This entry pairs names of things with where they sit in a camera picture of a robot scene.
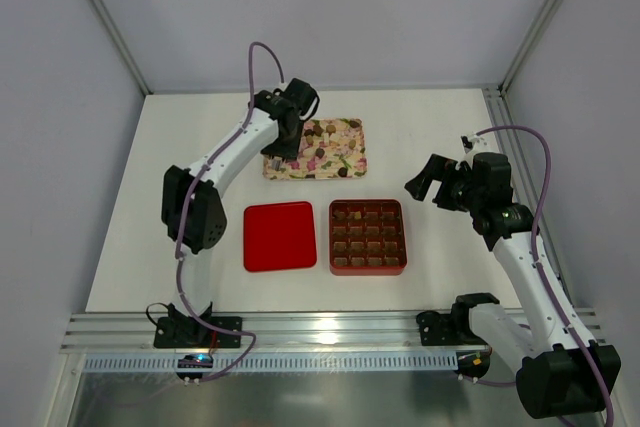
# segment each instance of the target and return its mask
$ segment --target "patterned tray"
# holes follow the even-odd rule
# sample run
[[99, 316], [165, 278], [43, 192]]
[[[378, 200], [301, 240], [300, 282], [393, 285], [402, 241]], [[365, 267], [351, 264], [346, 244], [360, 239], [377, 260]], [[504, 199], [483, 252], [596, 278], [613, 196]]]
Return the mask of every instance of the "patterned tray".
[[304, 124], [298, 159], [264, 159], [269, 180], [351, 179], [367, 172], [360, 119], [309, 120]]

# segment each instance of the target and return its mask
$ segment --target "white table surface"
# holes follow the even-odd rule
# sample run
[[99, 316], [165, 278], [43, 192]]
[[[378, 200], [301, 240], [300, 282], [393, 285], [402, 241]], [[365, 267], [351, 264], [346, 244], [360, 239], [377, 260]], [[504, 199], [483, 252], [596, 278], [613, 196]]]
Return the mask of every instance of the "white table surface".
[[[460, 136], [490, 126], [480, 89], [321, 92], [317, 118], [363, 121], [369, 171], [360, 179], [268, 181], [258, 156], [223, 199], [225, 236], [214, 247], [211, 298], [221, 311], [447, 308], [456, 295], [491, 292], [519, 306], [502, 267], [461, 212], [416, 202], [404, 190], [432, 153], [459, 159]], [[147, 97], [89, 297], [90, 312], [141, 312], [170, 302], [176, 262], [160, 221], [162, 178], [212, 148], [244, 115], [247, 94]], [[491, 137], [494, 148], [495, 139]], [[329, 270], [328, 208], [335, 199], [391, 198], [402, 204], [408, 264], [399, 276], [337, 277]], [[318, 263], [249, 273], [242, 219], [250, 205], [307, 200], [314, 209]]]

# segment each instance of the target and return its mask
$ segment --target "purple cable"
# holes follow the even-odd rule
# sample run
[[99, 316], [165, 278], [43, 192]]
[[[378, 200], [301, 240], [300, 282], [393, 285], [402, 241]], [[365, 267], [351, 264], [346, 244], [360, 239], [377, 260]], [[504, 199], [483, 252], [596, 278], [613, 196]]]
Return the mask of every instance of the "purple cable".
[[207, 172], [211, 168], [211, 164], [213, 164], [213, 162], [220, 156], [220, 154], [222, 154], [222, 152], [224, 152], [231, 144], [233, 144], [233, 142], [238, 137], [240, 137], [240, 135], [242, 135], [244, 130], [247, 128], [247, 126], [251, 122], [251, 116], [253, 115], [253, 109], [254, 109], [254, 95], [255, 95], [255, 83], [253, 79], [253, 49], [256, 46], [262, 47], [263, 49], [265, 49], [267, 52], [271, 54], [271, 57], [273, 57], [273, 60], [276, 62], [276, 65], [278, 66], [278, 71], [280, 73], [280, 82], [284, 82], [284, 73], [282, 71], [282, 65], [280, 64], [280, 60], [276, 56], [275, 52], [271, 50], [269, 46], [263, 44], [262, 42], [252, 42], [249, 45], [249, 63], [248, 63], [249, 109], [247, 110], [247, 116], [242, 122], [242, 126], [231, 137], [229, 137], [229, 139], [226, 142], [224, 142], [218, 149], [216, 149], [216, 151], [213, 154], [211, 154], [211, 156], [207, 159], [207, 161], [202, 165], [202, 168], [200, 169], [200, 171], [194, 177], [193, 181], [191, 182], [191, 185], [189, 185], [189, 188], [187, 189], [187, 193], [184, 197], [184, 202], [182, 204], [182, 214], [180, 215], [180, 226], [178, 227], [178, 236], [176, 238], [175, 258], [178, 261], [178, 267], [176, 269], [176, 286], [178, 288], [178, 295], [180, 296], [180, 300], [182, 301], [185, 309], [187, 309], [187, 312], [189, 312], [189, 315], [193, 317], [195, 321], [198, 322], [200, 325], [206, 327], [211, 331], [218, 332], [220, 334], [226, 334], [226, 335], [251, 337], [251, 343], [249, 344], [249, 347], [247, 347], [247, 349], [242, 354], [240, 354], [236, 360], [231, 362], [228, 366], [226, 366], [224, 369], [220, 370], [219, 372], [215, 372], [211, 375], [203, 377], [200, 380], [200, 382], [209, 382], [211, 380], [219, 379], [220, 377], [225, 375], [227, 372], [229, 372], [231, 369], [233, 369], [236, 365], [242, 362], [242, 359], [244, 359], [249, 354], [251, 349], [253, 349], [253, 347], [255, 346], [256, 339], [257, 339], [256, 334], [254, 334], [253, 332], [247, 332], [243, 330], [235, 331], [235, 330], [222, 329], [220, 327], [216, 327], [215, 325], [212, 325], [202, 320], [200, 316], [193, 310], [193, 307], [191, 306], [191, 303], [187, 299], [184, 293], [184, 290], [182, 288], [182, 270], [184, 268], [184, 253], [182, 252], [182, 241], [184, 239], [184, 229], [187, 223], [187, 213], [189, 212], [189, 202], [191, 201], [191, 196], [193, 195], [193, 192], [195, 191], [196, 186], [198, 185], [198, 182], [200, 182], [205, 172]]
[[569, 422], [567, 419], [565, 419], [562, 416], [558, 416], [558, 420], [562, 423], [562, 425], [566, 425], [567, 427], [576, 427], [575, 424], [572, 424], [571, 422]]
[[[600, 370], [598, 370], [598, 366], [596, 365], [595, 360], [591, 356], [591, 352], [589, 352], [587, 347], [584, 345], [584, 342], [582, 342], [582, 339], [580, 338], [578, 333], [575, 331], [575, 329], [571, 325], [571, 320], [569, 319], [564, 309], [560, 305], [560, 301], [558, 300], [558, 297], [556, 297], [556, 294], [553, 291], [553, 288], [551, 287], [549, 278], [547, 277], [547, 274], [544, 271], [544, 267], [540, 263], [540, 257], [538, 255], [538, 244], [536, 242], [536, 235], [538, 232], [538, 223], [540, 222], [540, 217], [542, 216], [542, 206], [544, 205], [544, 202], [547, 198], [549, 181], [551, 180], [551, 150], [549, 149], [549, 144], [547, 144], [547, 141], [545, 140], [545, 138], [538, 131], [530, 127], [525, 127], [523, 125], [504, 125], [499, 127], [491, 127], [489, 129], [485, 129], [485, 130], [481, 130], [480, 132], [477, 132], [476, 135], [484, 135], [484, 134], [488, 134], [489, 132], [497, 132], [499, 130], [522, 130], [524, 132], [528, 132], [529, 134], [535, 136], [540, 141], [540, 143], [542, 144], [542, 148], [544, 149], [544, 159], [545, 159], [544, 181], [542, 182], [540, 199], [538, 200], [538, 206], [536, 207], [536, 212], [533, 216], [533, 225], [531, 227], [531, 253], [533, 255], [533, 261], [536, 266], [536, 270], [540, 275], [540, 280], [542, 280], [542, 284], [544, 285], [544, 288], [547, 291], [547, 294], [549, 295], [549, 298], [551, 299], [551, 302], [553, 303], [553, 306], [555, 307], [556, 312], [558, 312], [558, 315], [560, 316], [562, 323], [565, 325], [565, 327], [567, 328], [567, 331], [571, 334], [571, 337], [580, 348], [580, 351], [582, 352], [585, 359], [587, 360], [587, 363], [589, 364], [589, 367], [591, 368], [591, 371], [593, 372], [593, 375], [596, 378], [596, 382], [598, 383], [598, 387], [600, 389], [600, 393], [602, 394], [602, 398], [604, 399], [604, 404], [607, 411], [607, 420], [605, 422], [605, 427], [611, 427], [613, 425], [613, 404], [611, 403], [609, 389], [607, 388], [607, 385], [605, 384], [604, 379], [602, 378], [602, 374], [600, 373]], [[561, 419], [561, 420], [565, 425], [571, 425], [565, 419]]]

